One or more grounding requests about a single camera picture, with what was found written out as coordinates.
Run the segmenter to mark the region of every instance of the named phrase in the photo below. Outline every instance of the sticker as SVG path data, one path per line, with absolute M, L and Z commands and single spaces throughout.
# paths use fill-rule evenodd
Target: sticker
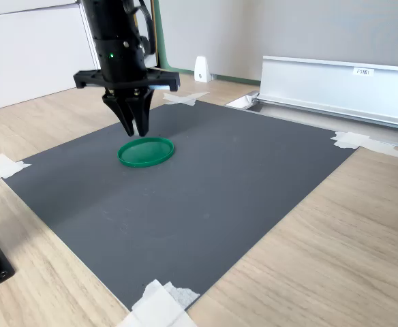
M 366 77 L 373 77 L 375 74 L 375 70 L 371 68 L 354 68 L 354 75 L 358 76 L 366 76 Z

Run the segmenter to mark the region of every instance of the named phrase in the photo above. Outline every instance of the light wood floor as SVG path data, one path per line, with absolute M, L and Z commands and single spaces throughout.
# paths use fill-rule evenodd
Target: light wood floor
M 182 76 L 178 95 L 226 104 L 257 87 Z M 117 120 L 101 89 L 0 109 L 18 161 Z M 163 104 L 162 92 L 153 107 Z M 127 309 L 0 181 L 0 326 L 116 326 Z M 398 326 L 398 158 L 359 149 L 188 311 L 208 326 Z

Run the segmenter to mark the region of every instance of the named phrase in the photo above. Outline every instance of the dark gray mat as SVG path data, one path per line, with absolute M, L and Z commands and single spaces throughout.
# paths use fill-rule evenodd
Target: dark gray mat
M 120 123 L 5 179 L 128 308 L 154 279 L 204 294 L 354 151 L 334 133 L 204 102 L 151 111 L 168 161 L 128 168 Z

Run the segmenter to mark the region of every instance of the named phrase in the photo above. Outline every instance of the white tape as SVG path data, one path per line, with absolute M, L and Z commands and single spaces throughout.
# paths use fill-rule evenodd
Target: white tape
M 367 135 L 361 135 L 356 133 L 342 133 L 340 131 L 335 132 L 336 136 L 331 138 L 331 140 L 336 140 L 334 145 L 339 148 L 347 149 L 357 149 L 359 146 L 372 150 L 379 153 L 384 153 L 385 155 L 392 155 L 393 157 L 398 157 L 398 150 L 395 146 L 388 143 L 383 143 L 380 141 L 372 140 Z
M 164 285 L 164 289 L 178 302 L 183 310 L 186 310 L 199 297 L 199 294 L 189 288 L 176 288 L 170 281 Z
M 0 154 L 0 178 L 11 177 L 29 166 L 29 164 L 23 163 L 23 161 L 14 162 L 3 153 Z
M 187 104 L 189 106 L 194 106 L 194 104 L 196 103 L 196 99 L 208 93 L 209 92 L 194 93 L 188 95 L 187 97 L 178 97 L 173 94 L 164 93 L 163 99 L 170 100 L 170 102 L 168 102 L 167 104 Z
M 154 280 L 146 286 L 142 298 L 132 306 L 132 311 L 118 327 L 196 327 L 183 306 L 168 290 L 182 294 L 183 300 L 186 299 L 186 294 L 195 294 L 193 300 L 199 296 L 189 289 L 176 289 L 171 283 L 163 287 L 159 281 Z

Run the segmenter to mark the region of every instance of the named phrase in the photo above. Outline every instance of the green plastic lid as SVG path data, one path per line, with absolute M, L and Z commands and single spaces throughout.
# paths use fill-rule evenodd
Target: green plastic lid
M 138 138 L 117 152 L 120 162 L 128 167 L 150 167 L 172 157 L 174 145 L 167 138 Z

